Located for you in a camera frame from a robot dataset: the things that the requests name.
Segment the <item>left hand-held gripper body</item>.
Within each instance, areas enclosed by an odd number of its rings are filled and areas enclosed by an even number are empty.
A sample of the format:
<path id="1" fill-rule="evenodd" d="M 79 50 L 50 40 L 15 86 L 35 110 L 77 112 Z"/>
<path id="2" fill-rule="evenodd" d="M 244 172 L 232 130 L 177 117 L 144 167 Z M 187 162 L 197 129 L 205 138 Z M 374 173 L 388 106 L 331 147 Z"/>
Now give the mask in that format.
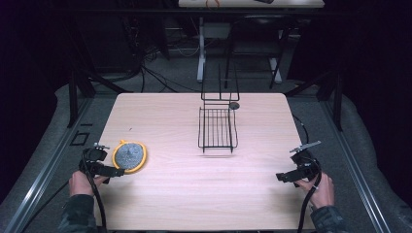
<path id="1" fill-rule="evenodd" d="M 92 177 L 109 177 L 109 168 L 102 164 L 107 156 L 106 147 L 95 143 L 91 148 L 83 150 L 82 158 L 79 163 L 79 170 Z"/>

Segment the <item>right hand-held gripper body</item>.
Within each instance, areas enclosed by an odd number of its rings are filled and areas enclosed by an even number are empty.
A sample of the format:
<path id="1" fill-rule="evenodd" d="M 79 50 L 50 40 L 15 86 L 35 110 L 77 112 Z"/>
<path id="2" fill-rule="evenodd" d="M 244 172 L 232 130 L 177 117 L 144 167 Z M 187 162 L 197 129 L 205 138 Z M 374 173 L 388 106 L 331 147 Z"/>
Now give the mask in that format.
<path id="1" fill-rule="evenodd" d="M 291 160 L 296 165 L 295 170 L 302 171 L 308 181 L 312 181 L 321 171 L 319 161 L 309 151 L 310 148 L 319 145 L 321 142 L 316 141 L 305 145 L 298 146 L 293 149 L 293 156 Z"/>

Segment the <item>yellow-rimmed grey round scrubbing pad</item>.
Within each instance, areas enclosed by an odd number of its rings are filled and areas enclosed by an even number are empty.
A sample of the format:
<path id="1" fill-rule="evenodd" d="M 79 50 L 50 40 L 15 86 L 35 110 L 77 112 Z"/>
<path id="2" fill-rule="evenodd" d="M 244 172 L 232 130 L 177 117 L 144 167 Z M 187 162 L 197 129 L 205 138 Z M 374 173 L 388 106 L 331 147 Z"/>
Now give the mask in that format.
<path id="1" fill-rule="evenodd" d="M 121 140 L 113 151 L 112 162 L 116 168 L 130 175 L 145 165 L 147 157 L 147 149 L 142 143 Z"/>

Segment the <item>person's left hand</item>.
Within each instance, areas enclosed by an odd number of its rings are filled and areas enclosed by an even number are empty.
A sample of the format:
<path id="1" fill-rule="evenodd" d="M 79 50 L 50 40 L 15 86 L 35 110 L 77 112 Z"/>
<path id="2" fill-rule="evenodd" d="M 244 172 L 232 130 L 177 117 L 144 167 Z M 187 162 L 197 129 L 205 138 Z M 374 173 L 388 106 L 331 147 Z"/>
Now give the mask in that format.
<path id="1" fill-rule="evenodd" d="M 81 171 L 76 171 L 72 174 L 72 177 L 69 180 L 69 194 L 70 196 L 93 196 L 92 185 L 90 184 L 86 174 Z"/>

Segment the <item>person's right hand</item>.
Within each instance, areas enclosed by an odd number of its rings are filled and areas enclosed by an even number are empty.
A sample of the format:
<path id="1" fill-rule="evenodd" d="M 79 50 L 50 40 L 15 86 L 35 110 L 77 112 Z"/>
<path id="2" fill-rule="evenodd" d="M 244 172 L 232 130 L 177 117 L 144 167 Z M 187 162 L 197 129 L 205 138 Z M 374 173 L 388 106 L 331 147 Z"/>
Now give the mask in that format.
<path id="1" fill-rule="evenodd" d="M 306 192 L 314 189 L 310 202 L 315 209 L 333 206 L 335 204 L 334 184 L 332 178 L 324 172 L 320 174 L 320 177 L 321 180 L 318 184 L 316 184 L 315 181 L 307 182 L 305 180 L 295 182 Z"/>

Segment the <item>black metal stand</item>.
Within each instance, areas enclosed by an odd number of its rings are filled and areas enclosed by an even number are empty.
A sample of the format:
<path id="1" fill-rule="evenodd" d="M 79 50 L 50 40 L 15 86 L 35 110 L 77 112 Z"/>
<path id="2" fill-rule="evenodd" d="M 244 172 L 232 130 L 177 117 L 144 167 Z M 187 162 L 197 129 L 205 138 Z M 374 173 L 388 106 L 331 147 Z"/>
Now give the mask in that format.
<path id="1" fill-rule="evenodd" d="M 80 91 L 85 98 L 93 98 L 96 94 L 96 90 L 91 84 L 91 81 L 96 81 L 100 84 L 103 84 L 117 94 L 129 93 L 129 90 L 111 83 L 110 81 L 104 79 L 102 76 L 96 73 L 85 69 L 73 68 L 68 83 L 70 107 L 68 128 L 72 127 L 79 118 L 78 91 Z"/>
<path id="2" fill-rule="evenodd" d="M 316 98 L 319 101 L 328 101 L 332 99 L 332 122 L 338 131 L 342 130 L 341 125 L 341 109 L 343 99 L 343 76 L 339 71 L 326 71 L 318 77 L 300 84 L 298 87 L 285 93 L 287 97 L 295 96 L 303 90 L 311 87 L 312 85 L 320 84 Z"/>

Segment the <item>black chair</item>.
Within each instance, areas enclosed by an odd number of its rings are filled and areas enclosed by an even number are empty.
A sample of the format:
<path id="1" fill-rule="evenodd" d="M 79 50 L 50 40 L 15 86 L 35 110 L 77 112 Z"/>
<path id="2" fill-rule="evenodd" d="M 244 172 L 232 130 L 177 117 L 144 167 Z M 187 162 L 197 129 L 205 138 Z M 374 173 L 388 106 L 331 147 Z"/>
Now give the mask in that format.
<path id="1" fill-rule="evenodd" d="M 279 80 L 280 64 L 294 20 L 286 16 L 251 15 L 231 23 L 225 49 L 224 85 L 241 72 L 263 73 L 270 85 Z"/>

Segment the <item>white desk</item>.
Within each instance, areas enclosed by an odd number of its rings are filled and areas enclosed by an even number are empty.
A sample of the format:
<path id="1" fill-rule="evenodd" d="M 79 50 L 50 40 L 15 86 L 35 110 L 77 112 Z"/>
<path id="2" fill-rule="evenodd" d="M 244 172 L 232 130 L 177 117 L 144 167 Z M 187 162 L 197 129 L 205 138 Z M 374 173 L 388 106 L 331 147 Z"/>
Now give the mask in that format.
<path id="1" fill-rule="evenodd" d="M 313 10 L 321 9 L 324 0 L 178 0 L 185 10 Z M 197 80 L 204 78 L 206 64 L 206 39 L 223 39 L 228 35 L 229 25 L 225 22 L 209 22 L 205 17 L 198 20 L 199 60 Z"/>

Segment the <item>aluminium rail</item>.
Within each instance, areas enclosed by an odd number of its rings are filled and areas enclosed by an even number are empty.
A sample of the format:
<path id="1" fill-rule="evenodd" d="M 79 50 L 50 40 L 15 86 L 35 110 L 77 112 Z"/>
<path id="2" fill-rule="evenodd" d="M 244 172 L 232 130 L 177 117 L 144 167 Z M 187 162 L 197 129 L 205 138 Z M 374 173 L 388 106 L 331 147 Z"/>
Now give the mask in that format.
<path id="1" fill-rule="evenodd" d="M 78 116 L 71 127 L 69 104 L 58 100 L 57 109 L 41 142 L 32 154 L 5 201 L 0 205 L 0 233 L 19 233 L 36 211 L 63 153 L 74 137 L 79 120 L 84 116 L 92 99 L 81 101 Z"/>
<path id="2" fill-rule="evenodd" d="M 346 135 L 340 131 L 334 123 L 332 109 L 328 102 L 321 101 L 320 106 L 326 116 L 326 120 L 335 135 L 339 147 L 343 150 L 343 157 L 346 161 L 350 176 L 354 182 L 360 196 L 363 207 L 376 231 L 376 233 L 393 233 L 379 207 L 375 195 L 372 193 L 366 179 L 361 171 L 355 155 L 347 141 Z"/>

